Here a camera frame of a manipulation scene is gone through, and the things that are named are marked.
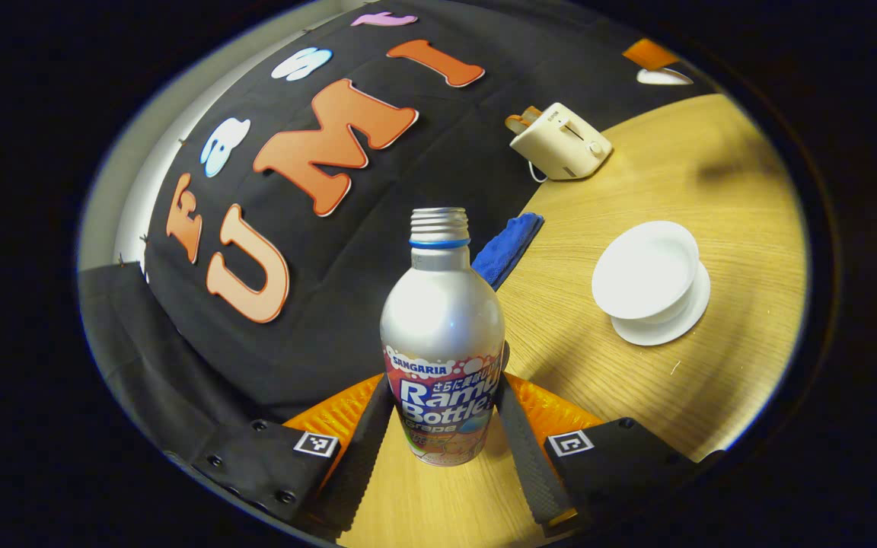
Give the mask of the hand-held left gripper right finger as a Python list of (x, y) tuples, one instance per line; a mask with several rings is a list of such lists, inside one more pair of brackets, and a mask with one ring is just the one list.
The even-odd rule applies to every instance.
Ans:
[(713, 468), (633, 417), (604, 421), (563, 397), (501, 372), (495, 397), (532, 517), (546, 537), (633, 519)]

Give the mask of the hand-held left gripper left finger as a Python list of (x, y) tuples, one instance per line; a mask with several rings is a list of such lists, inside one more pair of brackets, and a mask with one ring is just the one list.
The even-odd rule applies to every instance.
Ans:
[(350, 530), (392, 416), (385, 375), (331, 396), (285, 423), (220, 428), (194, 468), (223, 492), (313, 534)]

